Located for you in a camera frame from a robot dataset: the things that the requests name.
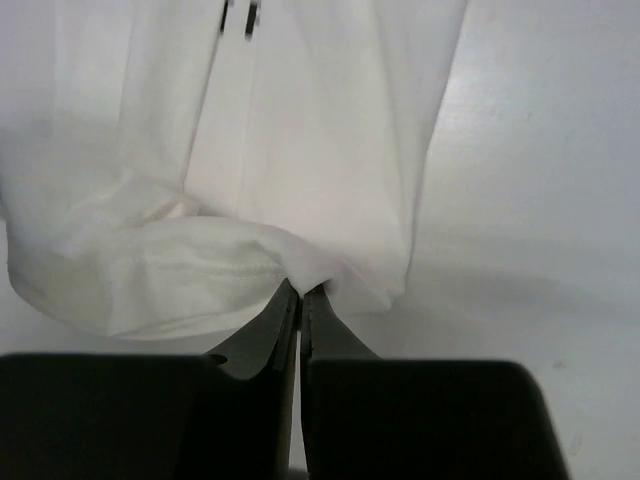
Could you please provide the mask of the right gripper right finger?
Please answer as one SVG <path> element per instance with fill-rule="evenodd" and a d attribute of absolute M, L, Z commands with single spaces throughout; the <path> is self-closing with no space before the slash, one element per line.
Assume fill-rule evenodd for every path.
<path fill-rule="evenodd" d="M 322 287 L 301 303 L 301 423 L 313 479 L 565 479 L 520 364 L 373 353 Z"/>

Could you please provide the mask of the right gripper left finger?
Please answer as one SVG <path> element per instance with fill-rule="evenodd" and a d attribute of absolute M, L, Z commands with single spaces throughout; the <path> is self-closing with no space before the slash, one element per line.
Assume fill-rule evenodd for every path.
<path fill-rule="evenodd" d="M 5 479 L 283 479 L 298 297 L 200 355 L 1 359 Z"/>

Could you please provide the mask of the white graphic t-shirt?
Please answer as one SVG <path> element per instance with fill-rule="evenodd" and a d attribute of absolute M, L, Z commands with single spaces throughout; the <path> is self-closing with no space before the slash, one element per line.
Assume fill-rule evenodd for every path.
<path fill-rule="evenodd" d="M 5 1 L 14 291 L 104 336 L 235 329 L 283 282 L 405 289 L 462 1 Z"/>

